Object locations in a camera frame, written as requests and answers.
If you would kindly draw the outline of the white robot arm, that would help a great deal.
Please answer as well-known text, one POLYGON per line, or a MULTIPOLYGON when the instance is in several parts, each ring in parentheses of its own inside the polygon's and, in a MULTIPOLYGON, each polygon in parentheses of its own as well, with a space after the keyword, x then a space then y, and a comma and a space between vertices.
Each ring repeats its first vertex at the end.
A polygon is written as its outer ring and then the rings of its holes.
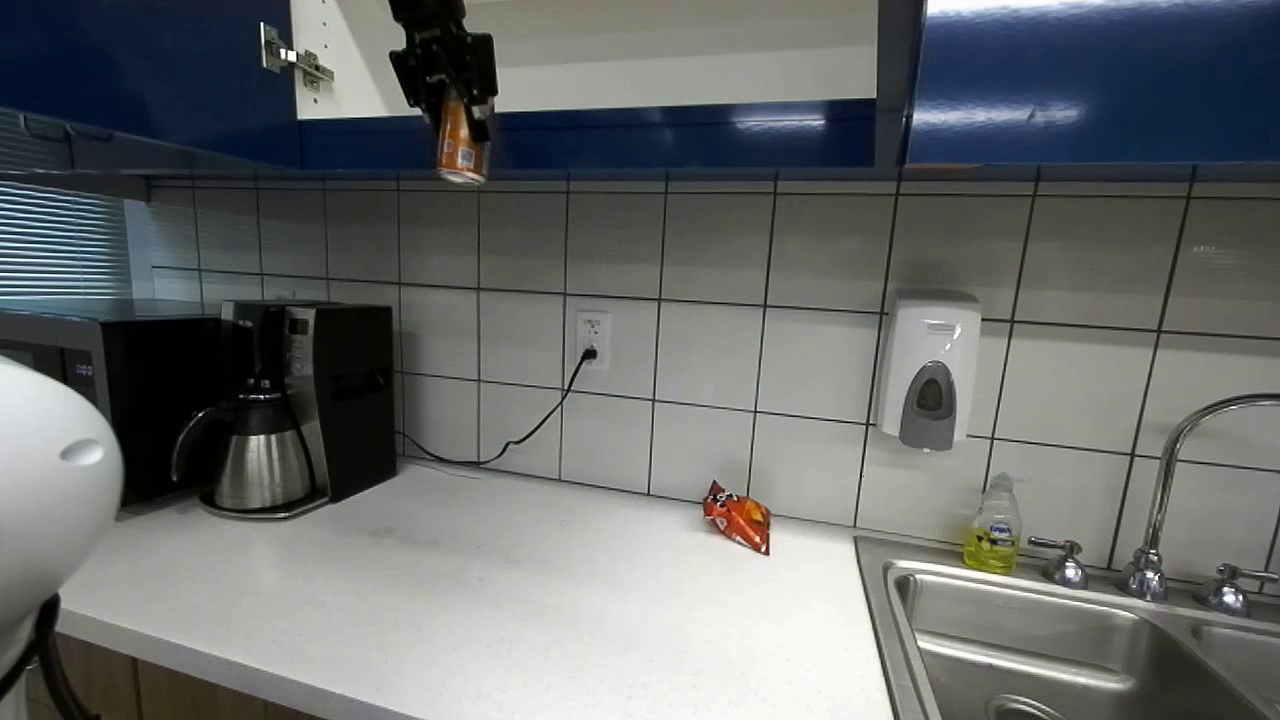
MULTIPOLYGON (((125 143, 307 167, 293 67, 265 22, 288 0, 0 0, 0 108, 125 143)), ((0 359, 3 720, 27 664, 54 667, 59 589, 117 520, 125 454, 68 384, 0 359)))

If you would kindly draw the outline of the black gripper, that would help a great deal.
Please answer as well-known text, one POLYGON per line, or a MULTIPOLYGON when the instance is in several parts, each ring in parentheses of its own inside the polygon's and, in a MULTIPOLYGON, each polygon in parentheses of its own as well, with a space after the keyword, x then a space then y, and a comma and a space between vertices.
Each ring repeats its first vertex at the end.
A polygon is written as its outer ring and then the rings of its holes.
POLYGON ((403 46, 389 53, 414 108, 437 112, 449 93, 467 102, 471 171, 494 167, 497 41, 467 28, 463 0, 389 0, 403 46))

